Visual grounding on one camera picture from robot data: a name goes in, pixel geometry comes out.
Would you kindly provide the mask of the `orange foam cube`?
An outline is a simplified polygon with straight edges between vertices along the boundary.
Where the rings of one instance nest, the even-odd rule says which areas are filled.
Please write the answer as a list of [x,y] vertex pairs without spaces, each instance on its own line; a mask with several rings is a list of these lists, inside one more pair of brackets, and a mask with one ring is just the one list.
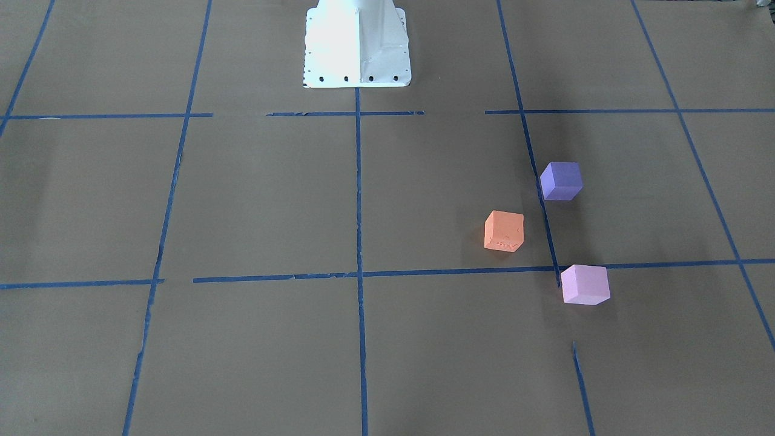
[[484,223],[483,245],[487,250],[515,252],[525,241],[525,216],[493,210]]

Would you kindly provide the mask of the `purple foam cube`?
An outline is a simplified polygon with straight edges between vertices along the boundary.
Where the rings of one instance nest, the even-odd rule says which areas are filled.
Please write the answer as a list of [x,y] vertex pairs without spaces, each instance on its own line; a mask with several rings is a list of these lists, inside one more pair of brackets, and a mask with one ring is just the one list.
[[539,181],[544,200],[570,201],[584,188],[581,169],[575,161],[548,163]]

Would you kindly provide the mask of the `pink foam cube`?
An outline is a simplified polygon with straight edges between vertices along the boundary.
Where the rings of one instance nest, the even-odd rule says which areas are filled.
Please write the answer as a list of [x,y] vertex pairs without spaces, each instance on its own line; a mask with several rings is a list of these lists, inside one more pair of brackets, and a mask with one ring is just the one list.
[[598,305],[612,297],[604,266],[571,265],[560,273],[564,303]]

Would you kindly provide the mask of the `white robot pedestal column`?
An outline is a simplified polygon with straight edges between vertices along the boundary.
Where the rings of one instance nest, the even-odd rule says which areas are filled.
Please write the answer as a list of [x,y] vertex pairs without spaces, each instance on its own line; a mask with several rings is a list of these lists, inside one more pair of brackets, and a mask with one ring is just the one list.
[[407,87],[404,9],[392,1],[319,1],[306,11],[305,88]]

